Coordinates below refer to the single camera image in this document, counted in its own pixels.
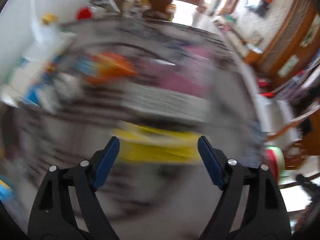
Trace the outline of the yellow snack bag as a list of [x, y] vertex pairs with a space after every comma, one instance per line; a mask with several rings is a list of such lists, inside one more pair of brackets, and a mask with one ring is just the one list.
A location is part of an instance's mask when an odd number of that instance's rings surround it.
[[124, 122], [114, 130], [120, 141], [119, 158], [132, 163], [197, 164], [198, 133], [170, 131]]

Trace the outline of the pink snack bag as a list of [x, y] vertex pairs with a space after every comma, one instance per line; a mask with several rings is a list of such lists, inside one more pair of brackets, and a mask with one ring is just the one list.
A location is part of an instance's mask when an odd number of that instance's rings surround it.
[[213, 55], [205, 47], [186, 46], [170, 60], [141, 57], [135, 62], [139, 83], [205, 98], [212, 86]]

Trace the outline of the red dustpan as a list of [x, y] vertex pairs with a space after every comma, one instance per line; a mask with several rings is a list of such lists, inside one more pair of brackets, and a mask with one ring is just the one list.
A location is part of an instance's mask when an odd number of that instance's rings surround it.
[[260, 93], [260, 95], [264, 96], [265, 98], [272, 99], [276, 96], [276, 93], [264, 92], [264, 93]]

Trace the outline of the orange snack bag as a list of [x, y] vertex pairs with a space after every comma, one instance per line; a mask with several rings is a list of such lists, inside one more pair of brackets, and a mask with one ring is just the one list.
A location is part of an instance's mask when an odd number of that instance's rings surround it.
[[134, 65], [122, 55], [104, 52], [78, 59], [76, 69], [82, 73], [86, 82], [98, 86], [119, 77], [135, 76]]

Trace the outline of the low wooden tv cabinet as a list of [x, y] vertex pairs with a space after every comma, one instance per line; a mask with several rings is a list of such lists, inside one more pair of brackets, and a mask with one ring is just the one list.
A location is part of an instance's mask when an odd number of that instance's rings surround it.
[[223, 16], [217, 16], [213, 23], [223, 32], [244, 63], [252, 66], [258, 63], [263, 52], [249, 41], [247, 35], [234, 22], [228, 21]]

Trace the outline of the yellow topped white bottle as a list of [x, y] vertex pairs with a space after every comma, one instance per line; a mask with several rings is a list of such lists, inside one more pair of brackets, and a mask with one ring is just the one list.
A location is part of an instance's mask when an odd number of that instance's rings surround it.
[[47, 13], [42, 16], [41, 22], [43, 25], [51, 25], [57, 22], [57, 16], [51, 13]]

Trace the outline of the red bag by shelf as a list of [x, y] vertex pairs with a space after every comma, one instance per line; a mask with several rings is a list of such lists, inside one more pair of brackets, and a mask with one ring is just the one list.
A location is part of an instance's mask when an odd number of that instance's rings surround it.
[[85, 20], [85, 19], [89, 19], [92, 18], [93, 14], [90, 10], [90, 7], [83, 7], [80, 8], [78, 10], [78, 12], [76, 13], [76, 19], [79, 20]]

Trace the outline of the wall mounted television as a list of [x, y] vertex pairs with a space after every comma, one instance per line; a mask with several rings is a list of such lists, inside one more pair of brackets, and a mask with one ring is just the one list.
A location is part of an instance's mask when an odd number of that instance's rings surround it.
[[246, 0], [246, 8], [258, 15], [260, 18], [264, 18], [270, 9], [273, 0]]

